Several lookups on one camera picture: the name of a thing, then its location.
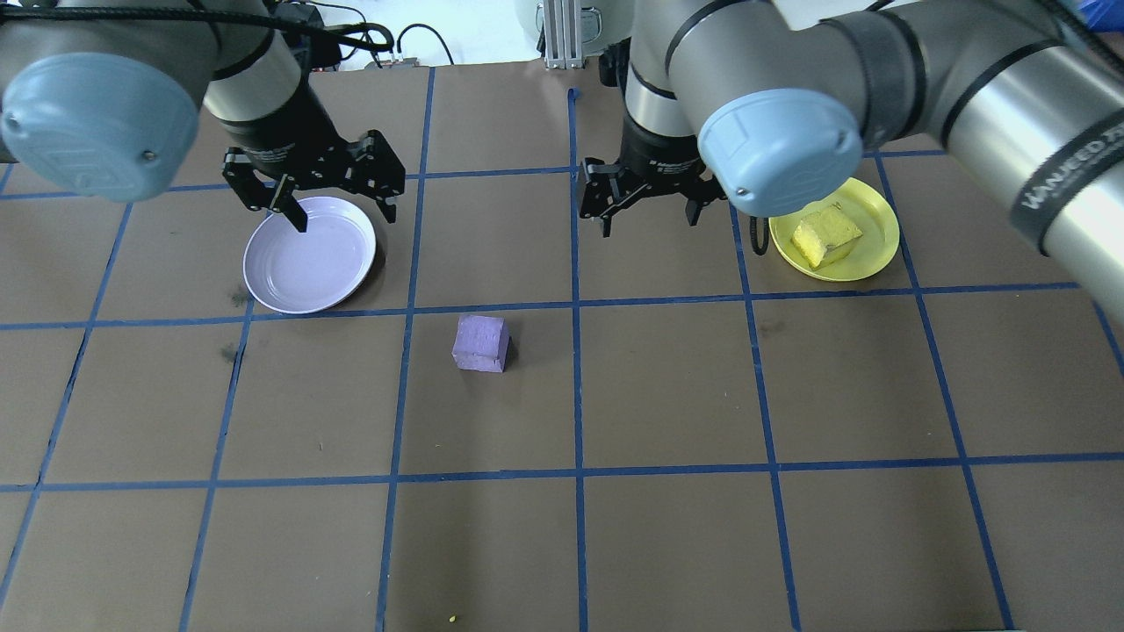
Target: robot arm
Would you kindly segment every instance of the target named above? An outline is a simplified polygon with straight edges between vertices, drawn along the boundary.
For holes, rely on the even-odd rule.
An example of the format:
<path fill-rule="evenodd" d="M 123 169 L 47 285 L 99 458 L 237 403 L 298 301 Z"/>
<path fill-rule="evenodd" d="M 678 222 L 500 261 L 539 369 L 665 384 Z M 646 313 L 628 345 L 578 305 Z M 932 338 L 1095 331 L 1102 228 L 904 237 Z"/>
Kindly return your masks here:
<path fill-rule="evenodd" d="M 767 0 L 646 6 L 623 146 L 664 141 L 647 156 L 623 150 L 610 173 L 587 159 L 581 213 L 627 202 L 622 173 L 665 188 L 668 174 L 636 165 L 697 144 L 674 160 L 700 157 L 738 210 L 783 215 L 842 184 L 864 148 L 925 132 L 1124 320 L 1124 83 L 1066 46 L 1044 4 L 925 0 L 801 31 Z"/>
<path fill-rule="evenodd" d="M 171 183 L 206 105 L 237 145 L 223 173 L 252 210 L 283 213 L 303 232 L 292 192 L 339 187 L 374 199 L 393 222 L 406 178 L 398 157 L 378 130 L 355 143 L 339 137 L 275 30 L 169 12 L 266 18 L 263 3 L 130 0 L 108 9 L 139 11 L 144 21 L 99 19 L 107 9 L 94 1 L 57 4 L 70 15 L 29 9 L 36 19 L 0 25 L 0 134 L 10 159 L 79 193 L 151 198 Z"/>

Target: black cable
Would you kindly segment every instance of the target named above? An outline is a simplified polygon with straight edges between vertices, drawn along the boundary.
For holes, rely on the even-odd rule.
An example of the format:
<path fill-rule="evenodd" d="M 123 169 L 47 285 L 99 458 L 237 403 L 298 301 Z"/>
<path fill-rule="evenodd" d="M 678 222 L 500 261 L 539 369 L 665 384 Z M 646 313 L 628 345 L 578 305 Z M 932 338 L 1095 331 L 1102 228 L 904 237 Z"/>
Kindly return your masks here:
<path fill-rule="evenodd" d="M 188 0 L 188 4 L 191 4 L 191 7 L 193 9 L 196 9 L 197 11 L 206 11 L 207 10 L 207 7 L 203 6 L 203 3 L 202 3 L 201 0 Z M 215 43 L 218 44 L 219 48 L 221 48 L 223 47 L 223 36 L 218 33 L 218 25 L 216 25 L 215 22 L 207 22 L 207 26 L 210 28 L 211 35 L 215 36 Z"/>
<path fill-rule="evenodd" d="M 428 30 L 429 33 L 436 35 L 437 36 L 437 40 L 441 42 L 441 47 L 445 49 L 445 55 L 448 57 L 448 65 L 456 65 L 456 62 L 453 61 L 453 54 L 448 52 L 448 45 L 445 44 L 445 38 L 442 37 L 439 33 L 437 33 L 436 28 L 434 28 L 434 27 L 432 27 L 432 26 L 429 26 L 427 24 L 414 22 L 410 26 L 404 28 L 401 30 L 401 33 L 398 34 L 398 52 L 399 53 L 402 52 L 402 36 L 406 35 L 406 31 L 410 30 L 411 28 L 424 28 L 424 29 Z"/>
<path fill-rule="evenodd" d="M 289 0 L 289 3 L 312 4 L 314 7 L 328 7 L 330 9 L 347 9 L 348 11 L 359 13 L 359 17 L 362 18 L 363 21 L 366 21 L 366 16 L 363 15 L 363 11 L 360 11 L 355 7 L 348 7 L 346 4 L 333 4 L 332 2 L 320 2 L 319 0 Z"/>
<path fill-rule="evenodd" d="M 333 4 L 332 2 L 320 2 L 319 0 L 289 0 L 289 3 L 290 4 L 311 4 L 312 7 L 326 7 L 326 8 L 329 8 L 329 9 L 345 9 L 347 11 L 352 11 L 353 13 L 359 13 L 359 17 L 360 17 L 361 20 L 363 20 L 363 24 L 368 24 L 366 15 L 363 13 L 363 11 L 356 9 L 355 7 L 348 7 L 346 4 Z M 362 37 L 360 37 L 360 38 L 362 40 L 364 40 L 364 42 L 369 42 L 370 43 L 371 42 L 371 31 L 370 30 L 364 30 Z M 352 48 L 351 53 L 347 53 L 347 56 L 341 58 L 339 61 L 346 62 L 347 60 L 354 57 L 355 53 L 357 51 L 359 51 L 359 48 Z M 374 60 L 374 65 L 377 65 L 379 67 L 382 67 L 382 64 L 379 63 L 378 55 L 375 55 L 374 53 L 371 53 L 371 58 Z"/>
<path fill-rule="evenodd" d="M 1089 30 L 1089 27 L 1086 26 L 1084 21 L 1078 19 L 1077 16 L 1075 16 L 1061 2 L 1058 2 L 1058 0 L 1037 0 L 1037 3 L 1048 12 L 1053 15 L 1058 21 L 1068 26 L 1069 29 L 1081 39 L 1081 43 L 1088 46 L 1090 51 L 1108 64 L 1108 67 L 1113 69 L 1116 74 L 1124 76 L 1124 60 L 1109 48 L 1104 40 L 1097 37 L 1095 33 Z"/>
<path fill-rule="evenodd" d="M 363 51 L 387 53 L 393 49 L 395 36 L 390 30 L 378 24 L 368 25 L 382 36 L 382 43 L 364 42 L 311 27 L 305 24 L 265 16 L 241 13 L 237 11 L 196 11 L 191 9 L 170 8 L 126 8 L 126 7 L 66 7 L 56 9 L 28 9 L 0 4 L 0 22 L 4 20 L 151 20 L 151 21 L 206 21 L 223 24 L 241 24 L 274 28 L 299 35 L 324 36 L 337 44 L 344 44 Z"/>
<path fill-rule="evenodd" d="M 769 236 L 771 232 L 769 231 L 769 220 L 761 219 L 761 224 L 764 226 L 764 242 L 758 243 L 758 218 L 750 217 L 750 247 L 753 249 L 753 254 L 761 256 L 769 252 Z"/>

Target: black strap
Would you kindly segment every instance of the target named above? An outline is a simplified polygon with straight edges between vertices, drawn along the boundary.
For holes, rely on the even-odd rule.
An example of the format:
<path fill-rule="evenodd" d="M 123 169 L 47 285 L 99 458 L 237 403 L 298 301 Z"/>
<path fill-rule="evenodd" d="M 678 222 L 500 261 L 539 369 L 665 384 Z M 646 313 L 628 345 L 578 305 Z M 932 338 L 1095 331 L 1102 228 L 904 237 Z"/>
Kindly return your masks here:
<path fill-rule="evenodd" d="M 894 37 L 897 30 L 879 13 L 870 11 L 841 16 L 823 24 L 839 29 L 859 55 L 867 83 L 862 139 L 868 150 L 877 148 L 895 138 L 909 116 L 905 105 L 906 73 Z"/>
<path fill-rule="evenodd" d="M 669 72 L 671 70 L 671 57 L 676 54 L 676 48 L 679 47 L 679 43 L 687 37 L 687 34 L 691 31 L 700 21 L 706 19 L 707 16 L 725 9 L 731 4 L 737 4 L 738 2 L 770 2 L 771 0 L 714 0 L 707 3 L 705 7 L 691 13 L 691 17 L 687 18 L 687 21 L 679 27 L 676 31 L 674 37 L 671 38 L 671 44 L 668 45 L 668 53 L 663 57 L 663 72 Z"/>
<path fill-rule="evenodd" d="M 187 0 L 187 2 L 188 2 L 188 4 L 191 4 L 191 8 L 194 9 L 194 10 L 197 10 L 197 11 L 206 11 L 207 10 L 207 7 L 203 6 L 203 3 L 202 3 L 201 0 Z M 215 36 L 215 44 L 217 44 L 219 51 L 221 51 L 223 49 L 223 36 L 219 35 L 219 33 L 218 33 L 218 25 L 215 24 L 215 22 L 207 22 L 207 26 L 210 27 L 211 35 Z"/>
<path fill-rule="evenodd" d="M 1043 240 L 1066 205 L 1090 182 L 1124 160 L 1124 109 L 1089 126 L 1046 159 L 1023 184 L 1010 222 L 1046 254 Z"/>
<path fill-rule="evenodd" d="M 917 121 L 921 120 L 922 112 L 925 110 L 925 99 L 928 98 L 928 70 L 925 66 L 925 53 L 922 51 L 921 40 L 917 39 L 917 34 L 914 33 L 909 22 L 892 11 L 878 11 L 876 15 L 890 20 L 890 24 L 897 27 L 898 31 L 901 33 L 901 37 L 905 38 L 906 45 L 909 46 L 909 55 L 914 62 L 914 103 L 909 109 L 909 117 L 906 119 L 906 124 L 898 132 L 900 137 L 913 132 L 914 127 L 917 126 Z"/>
<path fill-rule="evenodd" d="M 1022 48 L 1008 54 L 1004 58 L 988 66 L 982 74 L 976 78 L 976 81 L 968 85 L 964 93 L 957 99 L 952 109 L 949 110 L 949 116 L 944 119 L 944 127 L 941 129 L 941 146 L 945 150 L 949 148 L 949 135 L 952 134 L 952 126 L 957 124 L 957 119 L 960 117 L 960 112 L 963 111 L 964 107 L 968 106 L 968 101 L 971 101 L 972 97 L 982 90 L 985 85 L 991 83 L 991 80 L 999 76 L 999 73 L 1016 63 L 1030 57 L 1039 51 L 1045 51 L 1046 48 L 1053 48 L 1054 46 L 1061 46 L 1061 42 L 1058 42 L 1057 39 L 1043 39 L 1041 42 L 1027 44 L 1026 46 L 1023 46 Z"/>
<path fill-rule="evenodd" d="M 211 81 L 221 81 L 224 79 L 234 76 L 239 72 L 247 70 L 250 69 L 250 66 L 254 65 L 254 63 L 256 63 L 257 60 L 264 57 L 265 53 L 270 52 L 270 46 L 273 45 L 273 37 L 275 33 L 277 31 L 273 29 L 268 30 L 265 37 L 262 38 L 262 40 L 257 44 L 256 48 L 251 51 L 248 55 L 242 57 L 237 62 L 234 62 L 233 64 L 226 67 L 220 67 L 217 71 L 215 71 L 214 74 L 211 74 Z"/>

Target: purple sponge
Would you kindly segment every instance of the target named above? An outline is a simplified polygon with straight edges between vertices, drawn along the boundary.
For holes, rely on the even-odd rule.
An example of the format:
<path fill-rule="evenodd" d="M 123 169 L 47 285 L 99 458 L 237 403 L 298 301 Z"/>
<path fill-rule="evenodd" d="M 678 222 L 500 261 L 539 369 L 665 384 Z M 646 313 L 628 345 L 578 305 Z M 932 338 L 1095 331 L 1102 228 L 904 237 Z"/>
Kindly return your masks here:
<path fill-rule="evenodd" d="M 502 318 L 462 314 L 456 324 L 453 360 L 461 369 L 502 373 L 510 340 Z"/>

